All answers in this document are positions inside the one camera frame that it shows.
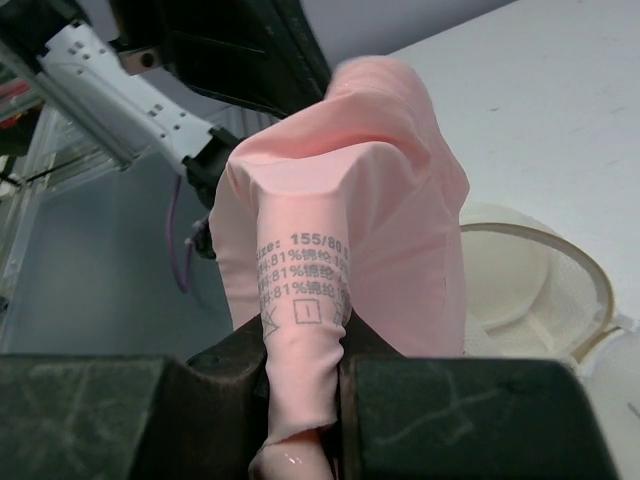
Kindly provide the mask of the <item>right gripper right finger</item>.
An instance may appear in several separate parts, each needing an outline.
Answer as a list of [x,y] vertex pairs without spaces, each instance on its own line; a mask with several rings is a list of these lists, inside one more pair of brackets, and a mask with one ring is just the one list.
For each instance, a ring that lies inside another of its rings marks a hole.
[[358,316],[343,346],[343,479],[619,475],[583,386],[559,362],[406,358]]

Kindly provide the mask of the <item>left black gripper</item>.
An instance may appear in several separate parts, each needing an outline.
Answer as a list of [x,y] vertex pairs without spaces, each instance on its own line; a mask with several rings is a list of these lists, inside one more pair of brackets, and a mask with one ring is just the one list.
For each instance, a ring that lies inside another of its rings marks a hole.
[[285,118],[323,99],[330,67],[298,1],[113,1],[118,52],[157,51],[192,91]]

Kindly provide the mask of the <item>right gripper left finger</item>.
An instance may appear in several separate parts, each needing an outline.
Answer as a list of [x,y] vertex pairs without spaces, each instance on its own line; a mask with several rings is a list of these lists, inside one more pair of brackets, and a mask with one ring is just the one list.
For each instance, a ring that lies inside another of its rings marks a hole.
[[167,356],[1,359],[5,479],[243,479],[266,436],[253,319],[181,362]]

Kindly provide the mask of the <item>pink bra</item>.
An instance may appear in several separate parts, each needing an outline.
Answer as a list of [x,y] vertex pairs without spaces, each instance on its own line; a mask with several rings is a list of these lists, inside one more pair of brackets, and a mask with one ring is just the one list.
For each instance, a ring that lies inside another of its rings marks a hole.
[[387,56],[340,66],[325,98],[244,140],[209,217],[232,323],[259,318],[268,435],[253,479],[329,479],[352,315],[399,353],[464,351],[465,172],[418,74]]

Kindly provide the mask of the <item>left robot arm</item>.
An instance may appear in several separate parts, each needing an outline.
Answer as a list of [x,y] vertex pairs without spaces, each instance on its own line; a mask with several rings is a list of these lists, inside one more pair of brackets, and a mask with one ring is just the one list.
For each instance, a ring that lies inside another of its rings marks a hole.
[[205,207],[240,137],[148,83],[162,68],[193,92],[277,119],[319,102],[331,70],[298,1],[114,1],[102,40],[76,1],[5,1],[1,51],[39,93],[122,164],[130,128]]

